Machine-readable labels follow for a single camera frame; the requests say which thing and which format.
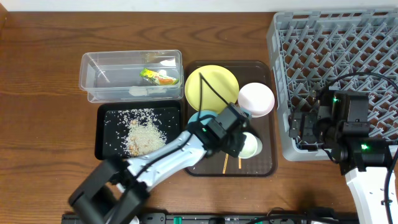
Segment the light blue bowl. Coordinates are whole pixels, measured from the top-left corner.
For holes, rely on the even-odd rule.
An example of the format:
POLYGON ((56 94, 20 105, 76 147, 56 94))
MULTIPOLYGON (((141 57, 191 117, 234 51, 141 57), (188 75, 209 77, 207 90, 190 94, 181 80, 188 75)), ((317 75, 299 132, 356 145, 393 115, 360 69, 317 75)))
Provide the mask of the light blue bowl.
POLYGON ((190 117, 188 120, 188 124, 196 122, 198 118, 203 118, 201 120, 201 123, 203 125, 206 125, 211 119, 215 118, 218 116, 218 113, 212 111, 212 110, 202 110, 200 112, 196 112, 194 115, 190 117))

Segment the white cup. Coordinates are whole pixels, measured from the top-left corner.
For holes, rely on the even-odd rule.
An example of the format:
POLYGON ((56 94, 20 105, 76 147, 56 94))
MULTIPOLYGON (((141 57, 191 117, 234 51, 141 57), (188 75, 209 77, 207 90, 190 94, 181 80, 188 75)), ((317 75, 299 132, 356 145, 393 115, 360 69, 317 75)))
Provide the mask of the white cup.
POLYGON ((243 132, 245 135, 244 145, 238 157, 241 159, 249 159, 257 156, 262 151, 262 142, 255 135, 249 132, 243 132))

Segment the pink bowl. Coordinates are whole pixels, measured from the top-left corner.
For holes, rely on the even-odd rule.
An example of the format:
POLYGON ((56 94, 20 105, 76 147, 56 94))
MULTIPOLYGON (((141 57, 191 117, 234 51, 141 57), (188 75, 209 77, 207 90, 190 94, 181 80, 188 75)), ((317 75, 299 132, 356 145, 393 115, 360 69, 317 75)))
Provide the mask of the pink bowl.
POLYGON ((238 94, 238 105, 249 111, 253 118, 269 114, 275 105, 272 90, 262 83, 248 83, 238 94))

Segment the yellow plate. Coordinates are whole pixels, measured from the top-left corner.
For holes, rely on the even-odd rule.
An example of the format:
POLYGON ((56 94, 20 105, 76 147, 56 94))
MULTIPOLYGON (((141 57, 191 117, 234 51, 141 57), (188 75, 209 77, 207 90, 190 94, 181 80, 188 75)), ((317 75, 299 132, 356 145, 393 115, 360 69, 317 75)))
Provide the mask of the yellow plate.
POLYGON ((237 102, 239 84, 233 73, 219 65, 205 65, 195 69, 185 83, 185 97, 193 109, 196 111, 200 109, 200 99, 202 110, 220 113, 226 108, 226 103, 211 90, 206 82, 201 82, 200 74, 227 103, 237 102), (203 87, 202 97, 200 97, 200 84, 203 87))

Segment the green snack wrapper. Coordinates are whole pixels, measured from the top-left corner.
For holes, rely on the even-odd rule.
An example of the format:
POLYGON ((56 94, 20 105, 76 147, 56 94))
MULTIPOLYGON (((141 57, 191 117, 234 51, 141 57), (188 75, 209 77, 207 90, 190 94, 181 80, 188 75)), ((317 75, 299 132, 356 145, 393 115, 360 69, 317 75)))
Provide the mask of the green snack wrapper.
POLYGON ((168 76, 165 71, 153 71, 144 68, 139 74, 145 81, 153 85, 176 85, 179 82, 178 78, 168 76))

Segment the rice food waste pile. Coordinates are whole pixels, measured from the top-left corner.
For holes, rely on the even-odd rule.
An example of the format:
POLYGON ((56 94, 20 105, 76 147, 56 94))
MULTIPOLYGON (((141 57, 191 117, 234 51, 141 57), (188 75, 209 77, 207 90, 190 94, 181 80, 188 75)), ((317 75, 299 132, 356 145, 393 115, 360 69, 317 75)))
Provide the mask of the rice food waste pile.
POLYGON ((143 156, 165 146, 179 133, 178 108, 108 111, 104 117, 103 156, 143 156))

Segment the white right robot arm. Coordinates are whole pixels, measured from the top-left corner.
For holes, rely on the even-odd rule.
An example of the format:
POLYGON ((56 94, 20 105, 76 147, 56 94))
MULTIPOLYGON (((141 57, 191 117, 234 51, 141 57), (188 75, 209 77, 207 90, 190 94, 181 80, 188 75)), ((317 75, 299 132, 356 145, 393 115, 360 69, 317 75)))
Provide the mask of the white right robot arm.
POLYGON ((294 112, 289 136, 317 143, 338 164, 354 198, 360 223, 397 220, 397 156, 391 143, 370 136, 367 93, 325 90, 317 93, 317 112, 294 112))

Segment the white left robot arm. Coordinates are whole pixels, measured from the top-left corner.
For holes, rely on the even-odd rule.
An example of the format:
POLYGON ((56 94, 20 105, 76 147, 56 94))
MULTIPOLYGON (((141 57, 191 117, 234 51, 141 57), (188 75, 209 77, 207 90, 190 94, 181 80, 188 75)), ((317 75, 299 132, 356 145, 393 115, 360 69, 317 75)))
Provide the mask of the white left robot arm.
POLYGON ((250 112, 230 103, 217 116, 187 124, 160 149, 139 157, 103 160, 68 199, 83 223, 132 223, 151 190, 174 173, 223 151, 237 157, 250 125, 250 112))

